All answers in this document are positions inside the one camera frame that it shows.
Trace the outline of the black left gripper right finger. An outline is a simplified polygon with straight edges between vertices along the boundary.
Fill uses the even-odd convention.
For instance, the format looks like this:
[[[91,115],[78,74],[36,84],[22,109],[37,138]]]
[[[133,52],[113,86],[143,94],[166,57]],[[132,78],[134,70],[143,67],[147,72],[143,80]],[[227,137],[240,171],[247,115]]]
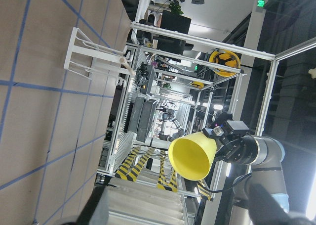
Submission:
[[[254,225],[287,225],[290,220],[289,215],[260,184],[249,187],[248,211]]]

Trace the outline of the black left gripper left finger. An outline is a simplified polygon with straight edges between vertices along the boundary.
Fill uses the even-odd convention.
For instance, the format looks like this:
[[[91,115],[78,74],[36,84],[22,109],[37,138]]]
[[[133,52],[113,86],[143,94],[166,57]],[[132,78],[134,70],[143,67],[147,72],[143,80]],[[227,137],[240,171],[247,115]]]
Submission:
[[[85,207],[76,220],[77,225],[106,225],[109,220],[109,197],[107,187],[96,186]]]

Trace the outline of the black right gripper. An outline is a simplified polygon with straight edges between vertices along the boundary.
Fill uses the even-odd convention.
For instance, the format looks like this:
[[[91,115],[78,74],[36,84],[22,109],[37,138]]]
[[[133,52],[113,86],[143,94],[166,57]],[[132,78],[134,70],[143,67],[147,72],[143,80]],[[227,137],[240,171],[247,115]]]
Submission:
[[[221,127],[214,127],[213,129],[203,128],[202,132],[210,139],[219,139],[222,136]],[[258,154],[259,148],[254,137],[245,135],[223,144],[223,146],[216,152],[214,160],[249,165],[255,161]]]

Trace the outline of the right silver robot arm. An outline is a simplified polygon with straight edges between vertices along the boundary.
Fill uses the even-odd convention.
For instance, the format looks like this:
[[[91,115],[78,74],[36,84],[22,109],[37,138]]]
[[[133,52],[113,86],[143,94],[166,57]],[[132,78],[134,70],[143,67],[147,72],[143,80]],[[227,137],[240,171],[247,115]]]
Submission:
[[[238,177],[233,183],[235,203],[250,208],[250,188],[256,188],[255,196],[262,203],[267,199],[268,205],[278,204],[289,212],[288,194],[282,170],[285,156],[283,145],[270,137],[249,134],[249,128],[239,121],[237,126],[226,121],[214,128],[202,129],[203,134],[215,140],[219,149],[214,160],[227,163],[250,165],[251,172]]]

